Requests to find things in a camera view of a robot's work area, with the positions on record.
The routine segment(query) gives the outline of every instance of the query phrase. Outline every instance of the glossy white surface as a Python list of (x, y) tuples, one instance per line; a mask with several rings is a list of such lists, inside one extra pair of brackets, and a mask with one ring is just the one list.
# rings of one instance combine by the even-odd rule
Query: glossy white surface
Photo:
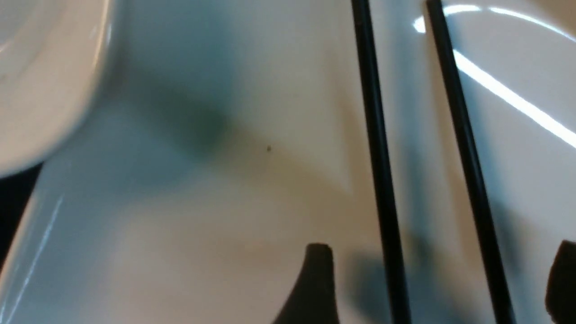
[(0, 2), (0, 176), (77, 129), (109, 56), (114, 0)]
[[(575, 5), (446, 4), (480, 8), (449, 24), (518, 323), (550, 322), (576, 239)], [(387, 323), (349, 2), (160, 7), (132, 1), (115, 91), (46, 164), (0, 322), (271, 322), (322, 241), (342, 322)], [(414, 322), (493, 323), (422, 4), (372, 10)]]

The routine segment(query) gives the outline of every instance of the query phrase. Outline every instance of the black metal grate bar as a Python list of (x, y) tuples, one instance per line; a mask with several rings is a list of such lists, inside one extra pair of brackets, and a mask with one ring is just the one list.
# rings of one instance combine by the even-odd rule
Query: black metal grate bar
[(370, 5), (368, 0), (352, 0), (352, 7), (392, 322), (409, 324), (410, 304), (386, 142)]
[(442, 1), (427, 0), (426, 6), (430, 15), (434, 41), (444, 78), (444, 86), (448, 95), (450, 113), (452, 114), (454, 132), (456, 133), (458, 149), (460, 150), (460, 158), (468, 187), (468, 195), (472, 206), (474, 223), (476, 224), (476, 233), (496, 323), (513, 324), (516, 322), (514, 310), (512, 309), (490, 203), (486, 193), (486, 185), (484, 184), (480, 159), (476, 151), (472, 126), (454, 58), (454, 49), (446, 17), (444, 16)]

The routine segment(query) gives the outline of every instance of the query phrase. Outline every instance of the white enamel surface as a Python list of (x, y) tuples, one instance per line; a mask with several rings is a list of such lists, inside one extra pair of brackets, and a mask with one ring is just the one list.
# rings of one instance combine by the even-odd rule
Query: white enamel surface
[[(549, 323), (576, 239), (576, 5), (445, 4), (473, 9), (449, 24), (518, 323)], [(270, 323), (309, 242), (334, 248), (342, 323), (387, 323), (349, 2), (127, 9), (124, 69), (40, 175), (0, 323)], [(422, 10), (372, 2), (414, 322), (494, 323)]]
[(0, 2), (0, 176), (78, 128), (108, 56), (113, 0)]

